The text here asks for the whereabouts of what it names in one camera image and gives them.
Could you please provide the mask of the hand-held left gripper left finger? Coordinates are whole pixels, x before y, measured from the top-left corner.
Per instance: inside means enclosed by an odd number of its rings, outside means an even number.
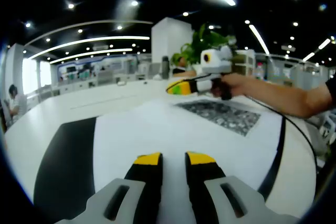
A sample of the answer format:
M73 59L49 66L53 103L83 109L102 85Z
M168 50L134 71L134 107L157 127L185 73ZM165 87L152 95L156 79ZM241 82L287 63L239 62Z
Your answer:
M162 182L162 153L138 156L124 179L111 181L87 200L81 214L59 223L156 223Z

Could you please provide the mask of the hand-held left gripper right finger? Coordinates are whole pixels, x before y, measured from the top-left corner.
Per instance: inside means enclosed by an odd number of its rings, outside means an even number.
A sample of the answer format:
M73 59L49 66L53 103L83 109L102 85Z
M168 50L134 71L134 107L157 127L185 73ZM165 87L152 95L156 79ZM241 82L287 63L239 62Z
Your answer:
M263 196L235 176L226 176L214 158L185 153L189 199L197 223L298 223L269 209Z

